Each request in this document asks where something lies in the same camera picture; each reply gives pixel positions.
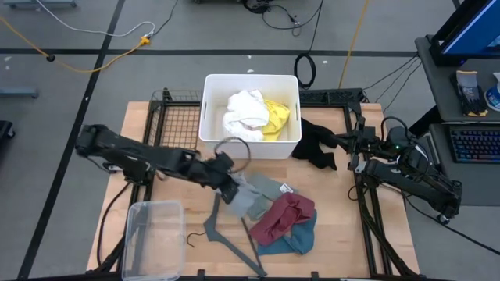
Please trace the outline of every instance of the yellow cloth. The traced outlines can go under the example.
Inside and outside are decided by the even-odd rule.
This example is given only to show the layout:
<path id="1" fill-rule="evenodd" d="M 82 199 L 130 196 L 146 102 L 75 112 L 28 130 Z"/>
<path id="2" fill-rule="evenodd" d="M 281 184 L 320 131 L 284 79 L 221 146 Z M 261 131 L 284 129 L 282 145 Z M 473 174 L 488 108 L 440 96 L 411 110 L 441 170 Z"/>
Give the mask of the yellow cloth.
<path id="1" fill-rule="evenodd" d="M 264 100 L 264 102 L 269 110 L 269 122 L 262 128 L 264 141 L 276 141 L 288 121 L 290 109 L 274 101 Z"/>

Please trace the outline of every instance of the blue cloth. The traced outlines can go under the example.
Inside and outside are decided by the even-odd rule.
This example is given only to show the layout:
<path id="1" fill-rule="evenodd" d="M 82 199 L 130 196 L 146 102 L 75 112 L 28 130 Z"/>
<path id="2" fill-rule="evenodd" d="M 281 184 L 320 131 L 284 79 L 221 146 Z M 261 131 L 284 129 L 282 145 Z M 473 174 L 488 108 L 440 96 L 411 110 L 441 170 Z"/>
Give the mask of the blue cloth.
<path id="1" fill-rule="evenodd" d="M 307 222 L 297 223 L 291 227 L 291 235 L 283 235 L 268 246 L 259 244 L 257 254 L 307 254 L 314 246 L 314 226 L 316 225 L 317 212 Z"/>

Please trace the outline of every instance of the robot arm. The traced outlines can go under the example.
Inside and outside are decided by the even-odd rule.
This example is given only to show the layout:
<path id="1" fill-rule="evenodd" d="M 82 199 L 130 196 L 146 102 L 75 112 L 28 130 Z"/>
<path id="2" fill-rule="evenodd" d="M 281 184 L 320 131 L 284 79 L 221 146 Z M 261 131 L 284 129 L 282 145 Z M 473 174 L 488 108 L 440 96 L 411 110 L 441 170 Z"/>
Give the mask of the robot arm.
<path id="1" fill-rule="evenodd" d="M 238 192 L 238 184 L 230 176 L 234 162 L 223 152 L 201 161 L 199 151 L 152 147 L 122 137 L 103 125 L 84 126 L 75 149 L 79 156 L 98 156 L 119 166 L 128 182 L 144 184 L 148 174 L 160 171 L 202 187 L 219 189 L 228 204 Z"/>
<path id="2" fill-rule="evenodd" d="M 403 127 L 392 128 L 387 140 L 381 140 L 375 136 L 374 127 L 364 127 L 364 121 L 361 117 L 352 133 L 333 137 L 351 154 L 348 169 L 361 176 L 368 187 L 389 183 L 427 201 L 446 219 L 458 215 L 462 184 L 450 180 L 430 165 L 427 155 L 423 155 L 414 137 Z M 367 155 L 368 159 L 361 161 L 360 154 Z"/>

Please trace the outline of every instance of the clothing tag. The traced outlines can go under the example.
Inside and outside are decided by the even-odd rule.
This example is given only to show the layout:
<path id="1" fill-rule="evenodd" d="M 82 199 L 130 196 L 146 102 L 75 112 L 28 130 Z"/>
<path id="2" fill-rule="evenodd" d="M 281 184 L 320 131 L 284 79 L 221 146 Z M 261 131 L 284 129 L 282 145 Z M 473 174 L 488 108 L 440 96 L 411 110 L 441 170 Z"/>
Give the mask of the clothing tag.
<path id="1" fill-rule="evenodd" d="M 283 185 L 280 187 L 281 193 L 285 194 L 287 192 L 289 193 L 294 193 L 294 190 L 291 189 L 286 183 L 283 183 Z"/>

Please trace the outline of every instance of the gray cloth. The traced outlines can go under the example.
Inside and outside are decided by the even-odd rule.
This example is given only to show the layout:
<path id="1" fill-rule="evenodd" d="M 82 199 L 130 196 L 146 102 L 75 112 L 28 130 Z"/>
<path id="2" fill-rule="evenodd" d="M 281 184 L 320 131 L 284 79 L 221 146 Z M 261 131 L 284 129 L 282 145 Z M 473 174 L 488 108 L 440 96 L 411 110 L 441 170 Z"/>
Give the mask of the gray cloth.
<path id="1" fill-rule="evenodd" d="M 248 209 L 254 205 L 255 200 L 261 198 L 263 194 L 254 186 L 247 183 L 244 176 L 233 175 L 232 177 L 240 186 L 233 201 L 227 206 L 227 209 L 231 214 L 237 215 L 238 218 L 243 218 Z"/>
<path id="2" fill-rule="evenodd" d="M 271 208 L 273 201 L 278 199 L 285 191 L 283 183 L 272 180 L 262 173 L 255 173 L 248 178 L 248 183 L 254 186 L 262 196 L 255 199 L 255 203 L 247 211 L 247 215 L 252 221 L 259 220 Z M 298 194 L 298 190 L 290 187 L 293 193 Z"/>

